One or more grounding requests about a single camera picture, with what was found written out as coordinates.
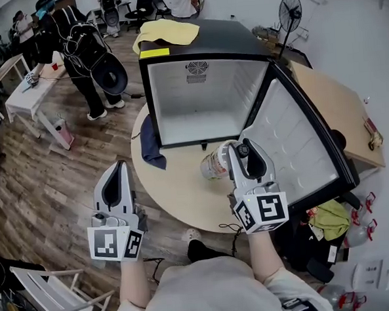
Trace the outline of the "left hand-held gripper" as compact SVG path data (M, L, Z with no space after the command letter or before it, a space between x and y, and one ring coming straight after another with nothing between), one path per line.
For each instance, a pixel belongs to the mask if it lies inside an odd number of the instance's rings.
M147 216L136 204L132 187L130 169L125 161L111 165L94 187L96 211L87 228L93 260L138 260Z

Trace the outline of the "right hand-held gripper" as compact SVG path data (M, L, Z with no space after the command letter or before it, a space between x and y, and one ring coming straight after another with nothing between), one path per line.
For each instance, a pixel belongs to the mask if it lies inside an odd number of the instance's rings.
M227 149L229 175L234 183L232 213L245 233L269 232L289 220L287 196L276 180L274 162L256 142L246 138Z

